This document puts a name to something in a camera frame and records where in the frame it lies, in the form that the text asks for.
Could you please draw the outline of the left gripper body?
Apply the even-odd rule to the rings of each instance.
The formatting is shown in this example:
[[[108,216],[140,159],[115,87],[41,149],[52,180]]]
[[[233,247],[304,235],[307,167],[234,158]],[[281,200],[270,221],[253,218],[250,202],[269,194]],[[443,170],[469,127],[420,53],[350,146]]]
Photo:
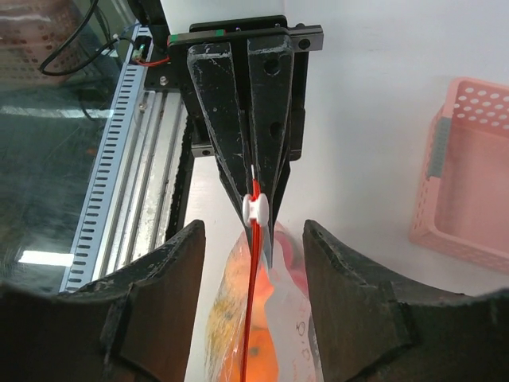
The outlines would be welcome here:
[[[309,53],[323,49],[324,31],[320,25],[298,24],[288,26],[282,15],[260,18],[244,18],[229,21],[196,23],[187,33],[169,35],[167,49],[157,50],[154,63],[147,69],[144,88],[147,91],[176,91],[181,93],[188,116],[194,123],[192,148],[200,156],[212,153],[211,140],[206,131],[204,114],[187,71],[187,51],[192,45],[211,42],[228,42],[233,53],[233,77],[242,113],[247,112],[251,101],[251,85],[248,78],[247,38],[278,34],[291,37],[294,52],[292,88],[289,96],[289,159],[301,157],[305,125],[305,91]]]

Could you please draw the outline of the fake orange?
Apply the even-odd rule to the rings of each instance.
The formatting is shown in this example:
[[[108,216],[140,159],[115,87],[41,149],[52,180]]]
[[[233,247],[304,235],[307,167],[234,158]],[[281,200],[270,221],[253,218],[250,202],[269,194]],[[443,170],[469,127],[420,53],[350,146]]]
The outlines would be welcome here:
[[[254,285],[251,309],[251,327],[247,349],[247,369],[242,376],[242,359],[237,361],[237,381],[277,381],[278,361],[268,328],[265,305],[274,286],[265,273],[260,273]]]

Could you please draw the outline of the clear zip top bag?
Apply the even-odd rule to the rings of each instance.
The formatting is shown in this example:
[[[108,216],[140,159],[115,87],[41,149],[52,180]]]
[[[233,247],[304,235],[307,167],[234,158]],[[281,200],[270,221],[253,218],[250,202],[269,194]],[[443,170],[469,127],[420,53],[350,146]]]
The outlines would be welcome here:
[[[269,224],[258,181],[245,194],[246,227],[228,256],[208,317],[207,381],[321,381],[302,246]]]

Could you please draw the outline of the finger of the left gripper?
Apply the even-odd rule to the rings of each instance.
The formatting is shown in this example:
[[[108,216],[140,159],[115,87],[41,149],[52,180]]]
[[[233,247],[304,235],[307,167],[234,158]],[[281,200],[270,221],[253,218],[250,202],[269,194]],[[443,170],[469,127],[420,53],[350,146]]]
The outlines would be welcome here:
[[[247,40],[251,83],[251,145],[254,174],[269,203],[268,229],[274,232],[274,196],[286,144],[292,88],[293,46],[286,34]]]
[[[240,207],[248,193],[250,176],[231,44],[194,45],[188,49],[187,66],[215,152],[220,180],[232,204]]]

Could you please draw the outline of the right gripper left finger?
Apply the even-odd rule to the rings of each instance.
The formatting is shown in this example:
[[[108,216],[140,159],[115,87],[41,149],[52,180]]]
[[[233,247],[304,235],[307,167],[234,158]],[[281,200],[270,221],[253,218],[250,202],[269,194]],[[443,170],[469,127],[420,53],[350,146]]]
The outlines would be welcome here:
[[[205,253],[194,220],[166,243],[72,293],[1,284],[4,381],[182,381]]]

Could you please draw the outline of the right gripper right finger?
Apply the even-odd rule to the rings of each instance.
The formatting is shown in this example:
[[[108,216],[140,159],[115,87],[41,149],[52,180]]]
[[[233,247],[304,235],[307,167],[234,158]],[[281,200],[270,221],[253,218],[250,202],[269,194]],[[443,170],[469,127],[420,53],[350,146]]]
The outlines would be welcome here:
[[[302,239],[325,380],[507,380],[507,290],[468,296],[427,286],[314,220]]]

